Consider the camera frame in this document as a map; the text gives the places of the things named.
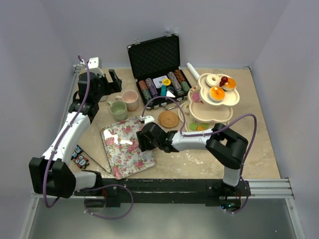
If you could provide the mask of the green macaron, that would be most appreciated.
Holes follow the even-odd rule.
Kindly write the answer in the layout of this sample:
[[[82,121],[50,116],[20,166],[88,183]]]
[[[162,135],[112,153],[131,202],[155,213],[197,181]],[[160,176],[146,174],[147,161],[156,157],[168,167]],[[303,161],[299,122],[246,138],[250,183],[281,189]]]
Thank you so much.
[[[201,126],[203,129],[208,129],[208,128],[209,128],[209,124],[207,124],[207,123],[201,123],[200,126]]]
[[[188,125],[188,128],[190,131],[197,131],[197,128],[198,128],[198,124],[195,123],[195,122],[192,122]]]

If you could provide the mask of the orange round biscuit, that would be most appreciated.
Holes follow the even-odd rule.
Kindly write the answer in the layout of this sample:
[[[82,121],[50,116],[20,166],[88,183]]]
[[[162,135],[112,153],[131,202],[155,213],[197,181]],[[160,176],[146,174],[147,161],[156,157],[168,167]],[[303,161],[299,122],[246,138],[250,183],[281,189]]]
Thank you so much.
[[[199,125],[199,126],[197,127],[197,131],[204,131],[204,130],[205,130],[205,128],[202,127],[201,125]]]

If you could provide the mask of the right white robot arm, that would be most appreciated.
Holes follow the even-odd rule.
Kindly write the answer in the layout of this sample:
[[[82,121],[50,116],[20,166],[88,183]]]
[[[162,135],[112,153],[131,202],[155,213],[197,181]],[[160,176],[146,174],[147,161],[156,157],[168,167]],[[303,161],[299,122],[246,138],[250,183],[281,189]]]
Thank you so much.
[[[139,148],[142,152],[158,148],[166,153],[185,150],[207,150],[223,166],[222,190],[232,196],[239,191],[242,165],[251,145],[248,140],[222,123],[215,124],[200,133],[164,131],[158,124],[151,122],[137,132]]]

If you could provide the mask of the floral serving tray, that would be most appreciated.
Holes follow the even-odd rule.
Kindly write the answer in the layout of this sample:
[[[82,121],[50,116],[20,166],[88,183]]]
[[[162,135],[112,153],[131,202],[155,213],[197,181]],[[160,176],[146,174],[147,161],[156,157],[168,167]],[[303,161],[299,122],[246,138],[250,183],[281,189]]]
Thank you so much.
[[[113,176],[123,179],[155,166],[152,151],[142,152],[136,133],[143,124],[137,117],[108,125],[100,130],[107,160]]]

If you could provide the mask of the metal tongs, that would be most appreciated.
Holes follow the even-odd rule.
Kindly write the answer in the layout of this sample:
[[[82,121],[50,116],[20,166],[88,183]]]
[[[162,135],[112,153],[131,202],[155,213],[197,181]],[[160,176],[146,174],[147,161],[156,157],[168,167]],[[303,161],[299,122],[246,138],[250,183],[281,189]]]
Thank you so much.
[[[79,145],[92,160],[92,169],[100,171],[103,176],[111,176],[111,166],[105,153],[100,130],[96,124],[92,124],[83,134]]]

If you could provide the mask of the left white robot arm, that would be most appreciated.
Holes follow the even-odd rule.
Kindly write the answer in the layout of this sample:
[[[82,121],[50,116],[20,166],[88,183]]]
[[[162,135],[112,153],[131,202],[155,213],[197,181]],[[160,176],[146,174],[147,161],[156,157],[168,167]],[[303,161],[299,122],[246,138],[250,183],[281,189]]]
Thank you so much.
[[[41,157],[29,163],[33,190],[57,198],[69,198],[75,191],[86,189],[91,195],[103,191],[102,176],[97,171],[73,173],[69,164],[79,139],[92,123],[103,96],[119,93],[122,81],[110,69],[111,82],[97,73],[79,75],[78,90],[74,93],[67,118],[52,145]]]

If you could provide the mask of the orange glazed donut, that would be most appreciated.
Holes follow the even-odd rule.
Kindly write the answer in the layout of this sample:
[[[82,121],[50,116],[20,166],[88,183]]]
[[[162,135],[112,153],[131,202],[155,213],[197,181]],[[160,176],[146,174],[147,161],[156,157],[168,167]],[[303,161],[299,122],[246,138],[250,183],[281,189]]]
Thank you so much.
[[[232,90],[235,90],[236,89],[236,81],[233,80],[232,78],[230,77],[226,77],[226,76],[223,76],[221,78],[221,84],[222,84],[222,88],[225,90],[225,91],[232,91]]]

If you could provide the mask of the green ceramic cup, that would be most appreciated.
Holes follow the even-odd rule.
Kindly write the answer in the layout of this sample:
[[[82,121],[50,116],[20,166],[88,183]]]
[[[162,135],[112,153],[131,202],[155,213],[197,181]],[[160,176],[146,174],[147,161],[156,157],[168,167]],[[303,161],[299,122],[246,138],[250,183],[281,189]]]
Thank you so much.
[[[125,120],[128,117],[128,109],[124,102],[122,101],[107,101],[109,105],[109,110],[116,121]]]

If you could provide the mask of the pink ceramic cup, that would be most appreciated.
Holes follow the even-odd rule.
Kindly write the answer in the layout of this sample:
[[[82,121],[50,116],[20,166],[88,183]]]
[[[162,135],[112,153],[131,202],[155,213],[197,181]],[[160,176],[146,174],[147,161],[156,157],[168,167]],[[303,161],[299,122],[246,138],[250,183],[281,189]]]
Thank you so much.
[[[116,96],[115,99],[123,101],[126,104],[128,111],[133,112],[139,107],[139,95],[134,90],[126,90],[121,96]]]

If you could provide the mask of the white glazed donut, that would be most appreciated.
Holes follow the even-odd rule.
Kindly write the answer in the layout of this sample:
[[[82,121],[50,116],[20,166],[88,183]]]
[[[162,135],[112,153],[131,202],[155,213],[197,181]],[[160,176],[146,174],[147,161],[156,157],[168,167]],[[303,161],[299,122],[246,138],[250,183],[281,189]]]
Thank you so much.
[[[189,104],[185,104],[183,107],[182,107],[182,109],[183,109],[183,112],[185,113],[185,114],[190,114],[190,110],[189,110]]]
[[[219,87],[220,77],[216,74],[209,74],[206,76],[205,82],[210,87]]]

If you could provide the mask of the pink wafer sweet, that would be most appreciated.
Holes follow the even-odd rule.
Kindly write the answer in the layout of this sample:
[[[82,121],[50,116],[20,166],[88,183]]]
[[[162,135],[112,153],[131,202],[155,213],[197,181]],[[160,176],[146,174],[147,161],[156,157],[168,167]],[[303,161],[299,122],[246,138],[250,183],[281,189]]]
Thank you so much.
[[[193,93],[193,94],[191,95],[191,98],[192,98],[192,101],[193,101],[194,103],[198,103],[198,102],[201,101],[200,93],[198,93],[198,92]]]

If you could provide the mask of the cream three-tier cake stand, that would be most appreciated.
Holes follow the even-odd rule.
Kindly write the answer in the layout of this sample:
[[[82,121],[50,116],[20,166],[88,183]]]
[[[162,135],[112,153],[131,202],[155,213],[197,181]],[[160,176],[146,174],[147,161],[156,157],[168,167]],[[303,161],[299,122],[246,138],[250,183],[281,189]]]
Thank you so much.
[[[211,73],[205,73],[200,75],[197,80],[197,90],[192,92],[189,90],[187,95],[187,101],[181,105],[181,109],[178,110],[178,117],[182,123],[185,124],[185,131],[190,131],[188,125],[192,122],[197,124],[207,123],[210,127],[215,123],[229,123],[233,116],[233,107],[237,105],[240,101],[240,95],[237,89],[232,91],[225,91],[225,98],[221,102],[214,102],[209,98],[210,86],[205,82],[206,76]],[[223,76],[230,77],[225,74],[217,74],[220,80]],[[193,93],[200,93],[201,101],[194,103],[192,101],[191,95]],[[189,104],[190,114],[185,114],[182,107],[185,104]]]

